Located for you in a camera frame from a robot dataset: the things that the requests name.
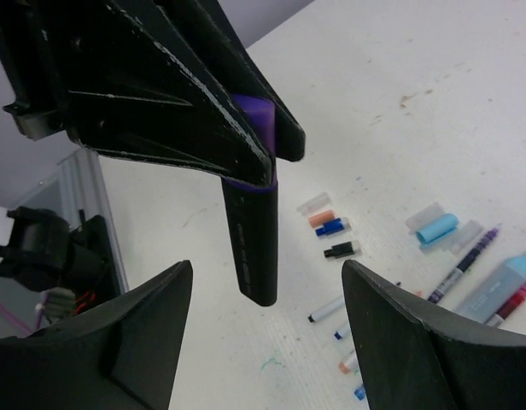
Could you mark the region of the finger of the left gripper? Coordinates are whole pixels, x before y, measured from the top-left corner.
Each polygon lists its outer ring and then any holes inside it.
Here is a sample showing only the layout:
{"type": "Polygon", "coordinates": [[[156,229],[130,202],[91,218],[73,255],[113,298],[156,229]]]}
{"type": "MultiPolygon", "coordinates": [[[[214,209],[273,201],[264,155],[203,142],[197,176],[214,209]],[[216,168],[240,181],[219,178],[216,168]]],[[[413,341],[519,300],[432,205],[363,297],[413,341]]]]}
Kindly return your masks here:
{"type": "Polygon", "coordinates": [[[0,61],[21,134],[268,186],[247,115],[151,1],[0,1],[0,61]]]}
{"type": "Polygon", "coordinates": [[[212,75],[231,94],[265,98],[275,104],[276,157],[300,161],[305,155],[306,133],[264,74],[248,55],[217,1],[195,1],[202,19],[202,56],[212,75]]]}

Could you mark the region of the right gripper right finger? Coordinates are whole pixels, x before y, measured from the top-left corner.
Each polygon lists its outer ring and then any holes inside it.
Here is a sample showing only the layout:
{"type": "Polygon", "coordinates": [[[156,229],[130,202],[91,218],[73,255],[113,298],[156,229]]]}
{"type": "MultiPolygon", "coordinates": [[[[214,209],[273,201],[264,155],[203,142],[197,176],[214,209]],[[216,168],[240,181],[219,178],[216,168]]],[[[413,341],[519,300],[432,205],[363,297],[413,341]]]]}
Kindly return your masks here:
{"type": "Polygon", "coordinates": [[[353,260],[342,288],[371,409],[526,409],[526,335],[478,324],[353,260]]]}

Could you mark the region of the blue ink gel pen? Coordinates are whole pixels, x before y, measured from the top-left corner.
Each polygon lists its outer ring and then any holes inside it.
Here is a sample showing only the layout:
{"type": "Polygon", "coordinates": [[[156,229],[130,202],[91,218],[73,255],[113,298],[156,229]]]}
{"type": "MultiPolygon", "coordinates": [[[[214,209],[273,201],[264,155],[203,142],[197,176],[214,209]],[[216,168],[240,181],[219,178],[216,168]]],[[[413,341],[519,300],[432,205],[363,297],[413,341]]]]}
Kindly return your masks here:
{"type": "Polygon", "coordinates": [[[354,390],[354,396],[359,400],[363,401],[365,399],[365,386],[363,384],[359,385],[354,390]]]}

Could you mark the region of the purple ink gel pen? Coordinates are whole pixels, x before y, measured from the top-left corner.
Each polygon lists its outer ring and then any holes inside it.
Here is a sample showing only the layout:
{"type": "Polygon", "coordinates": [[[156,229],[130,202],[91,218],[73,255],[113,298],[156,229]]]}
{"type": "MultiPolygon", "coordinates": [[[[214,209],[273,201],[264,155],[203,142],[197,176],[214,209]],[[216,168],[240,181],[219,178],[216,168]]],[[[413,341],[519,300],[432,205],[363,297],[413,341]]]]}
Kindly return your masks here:
{"type": "Polygon", "coordinates": [[[439,283],[439,285],[428,296],[427,301],[437,304],[443,297],[459,282],[466,274],[475,261],[482,254],[483,250],[497,238],[502,224],[487,231],[482,238],[474,245],[467,255],[457,264],[457,266],[439,283]]]}

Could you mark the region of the peach capped white marker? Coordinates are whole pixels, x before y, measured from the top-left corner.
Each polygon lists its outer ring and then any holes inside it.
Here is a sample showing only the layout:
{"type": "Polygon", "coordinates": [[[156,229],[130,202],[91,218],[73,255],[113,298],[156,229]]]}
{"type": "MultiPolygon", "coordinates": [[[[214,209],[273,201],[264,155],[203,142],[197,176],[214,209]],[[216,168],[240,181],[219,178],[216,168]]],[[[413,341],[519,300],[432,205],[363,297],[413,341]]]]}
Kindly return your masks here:
{"type": "Polygon", "coordinates": [[[357,354],[352,350],[338,365],[339,370],[343,374],[349,374],[350,372],[357,372],[359,370],[359,362],[357,354]]]}

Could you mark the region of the clear gel pen cap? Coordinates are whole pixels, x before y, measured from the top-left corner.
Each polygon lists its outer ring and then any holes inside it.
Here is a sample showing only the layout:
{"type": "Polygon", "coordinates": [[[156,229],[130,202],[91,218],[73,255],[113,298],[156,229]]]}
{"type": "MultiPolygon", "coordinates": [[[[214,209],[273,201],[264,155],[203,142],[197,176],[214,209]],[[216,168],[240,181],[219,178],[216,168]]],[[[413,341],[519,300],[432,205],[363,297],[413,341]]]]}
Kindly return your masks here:
{"type": "Polygon", "coordinates": [[[327,192],[322,192],[299,205],[296,208],[296,211],[301,215],[309,215],[315,213],[329,203],[331,203],[330,196],[327,192]]]}

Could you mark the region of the blue capped white marker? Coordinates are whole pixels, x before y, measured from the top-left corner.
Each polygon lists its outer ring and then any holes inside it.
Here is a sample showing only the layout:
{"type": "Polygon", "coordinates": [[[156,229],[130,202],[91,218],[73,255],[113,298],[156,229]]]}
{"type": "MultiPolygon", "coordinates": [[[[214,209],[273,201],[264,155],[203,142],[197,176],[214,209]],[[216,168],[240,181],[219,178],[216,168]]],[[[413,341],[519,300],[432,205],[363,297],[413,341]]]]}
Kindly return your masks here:
{"type": "Polygon", "coordinates": [[[335,332],[334,337],[336,340],[342,340],[345,337],[349,336],[351,333],[350,324],[345,321],[341,326],[339,326],[335,332]]]}

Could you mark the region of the peach marker cap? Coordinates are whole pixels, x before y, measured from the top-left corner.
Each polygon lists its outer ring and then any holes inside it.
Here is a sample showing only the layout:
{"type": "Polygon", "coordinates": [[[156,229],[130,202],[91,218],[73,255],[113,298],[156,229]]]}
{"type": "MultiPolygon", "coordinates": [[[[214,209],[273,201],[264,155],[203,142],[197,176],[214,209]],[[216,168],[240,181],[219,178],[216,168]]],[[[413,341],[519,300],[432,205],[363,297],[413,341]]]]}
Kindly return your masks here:
{"type": "Polygon", "coordinates": [[[308,223],[312,228],[317,228],[336,218],[336,213],[332,209],[325,210],[308,218],[308,223]]]}

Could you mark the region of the black capped white marker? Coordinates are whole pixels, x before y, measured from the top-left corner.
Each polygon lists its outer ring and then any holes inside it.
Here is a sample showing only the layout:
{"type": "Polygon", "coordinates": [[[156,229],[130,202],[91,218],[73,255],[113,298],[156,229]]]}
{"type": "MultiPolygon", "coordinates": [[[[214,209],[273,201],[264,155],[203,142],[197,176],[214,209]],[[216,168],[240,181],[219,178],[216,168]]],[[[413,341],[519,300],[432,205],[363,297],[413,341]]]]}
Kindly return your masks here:
{"type": "Polygon", "coordinates": [[[312,313],[307,316],[307,319],[310,323],[319,322],[322,319],[329,317],[331,314],[336,312],[339,308],[343,307],[345,300],[343,296],[338,296],[332,301],[324,304],[322,307],[319,307],[312,313]]]}

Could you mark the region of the light blue highlighter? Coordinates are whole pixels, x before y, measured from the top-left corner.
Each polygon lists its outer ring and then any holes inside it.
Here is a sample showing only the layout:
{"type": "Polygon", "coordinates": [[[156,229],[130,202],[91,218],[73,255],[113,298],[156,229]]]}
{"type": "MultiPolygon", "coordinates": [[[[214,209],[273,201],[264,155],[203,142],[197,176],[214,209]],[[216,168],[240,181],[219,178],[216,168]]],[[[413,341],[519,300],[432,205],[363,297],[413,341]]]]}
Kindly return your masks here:
{"type": "Polygon", "coordinates": [[[526,253],[501,262],[454,310],[484,324],[526,283],[526,253]]]}

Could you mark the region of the blue marker cap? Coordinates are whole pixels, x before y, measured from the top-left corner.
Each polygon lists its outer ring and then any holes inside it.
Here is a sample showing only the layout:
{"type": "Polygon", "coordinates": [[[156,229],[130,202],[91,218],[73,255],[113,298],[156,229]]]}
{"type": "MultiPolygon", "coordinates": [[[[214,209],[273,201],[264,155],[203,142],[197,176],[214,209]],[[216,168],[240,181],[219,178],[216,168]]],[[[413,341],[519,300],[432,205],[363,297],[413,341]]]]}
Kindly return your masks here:
{"type": "Polygon", "coordinates": [[[347,218],[335,218],[333,220],[324,222],[319,228],[315,230],[317,237],[329,237],[339,232],[346,231],[350,228],[350,223],[347,218]]]}

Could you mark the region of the black marker cap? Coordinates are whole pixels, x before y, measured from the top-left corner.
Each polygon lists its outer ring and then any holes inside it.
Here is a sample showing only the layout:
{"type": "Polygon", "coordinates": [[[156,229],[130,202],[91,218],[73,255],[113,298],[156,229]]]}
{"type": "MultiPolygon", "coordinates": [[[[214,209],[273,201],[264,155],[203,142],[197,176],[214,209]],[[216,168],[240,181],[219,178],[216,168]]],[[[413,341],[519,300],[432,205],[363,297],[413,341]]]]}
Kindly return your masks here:
{"type": "Polygon", "coordinates": [[[331,246],[324,251],[326,259],[341,259],[351,255],[357,255],[361,251],[358,241],[348,241],[331,246]]]}

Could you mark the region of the pink ink gel pen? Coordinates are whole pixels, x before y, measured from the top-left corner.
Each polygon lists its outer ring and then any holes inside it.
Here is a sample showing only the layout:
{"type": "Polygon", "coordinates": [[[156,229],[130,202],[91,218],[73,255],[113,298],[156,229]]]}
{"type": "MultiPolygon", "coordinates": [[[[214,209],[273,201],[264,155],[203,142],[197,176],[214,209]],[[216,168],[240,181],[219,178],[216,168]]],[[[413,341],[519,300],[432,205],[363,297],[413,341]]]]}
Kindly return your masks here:
{"type": "Polygon", "coordinates": [[[485,322],[485,325],[499,327],[525,301],[526,282],[485,322]]]}

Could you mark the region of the light blue highlighter cap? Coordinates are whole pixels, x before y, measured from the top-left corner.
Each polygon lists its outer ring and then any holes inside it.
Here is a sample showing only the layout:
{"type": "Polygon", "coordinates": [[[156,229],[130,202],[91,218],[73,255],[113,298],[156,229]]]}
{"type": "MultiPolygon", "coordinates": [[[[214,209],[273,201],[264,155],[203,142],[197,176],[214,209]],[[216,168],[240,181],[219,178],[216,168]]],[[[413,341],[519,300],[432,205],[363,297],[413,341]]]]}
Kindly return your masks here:
{"type": "Polygon", "coordinates": [[[443,214],[439,216],[416,231],[419,245],[423,248],[433,246],[444,237],[456,231],[458,225],[459,219],[454,214],[443,214]]]}

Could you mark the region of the clear purple pen cap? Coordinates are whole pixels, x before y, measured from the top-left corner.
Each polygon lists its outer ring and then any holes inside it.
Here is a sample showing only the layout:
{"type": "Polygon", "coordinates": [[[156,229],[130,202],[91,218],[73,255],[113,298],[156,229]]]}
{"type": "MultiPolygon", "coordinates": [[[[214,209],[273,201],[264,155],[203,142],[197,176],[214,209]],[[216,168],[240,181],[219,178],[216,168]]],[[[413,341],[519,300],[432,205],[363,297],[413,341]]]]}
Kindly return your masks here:
{"type": "Polygon", "coordinates": [[[415,232],[428,225],[432,221],[440,218],[444,214],[444,209],[438,202],[433,202],[426,208],[420,210],[405,222],[410,232],[415,232]]]}

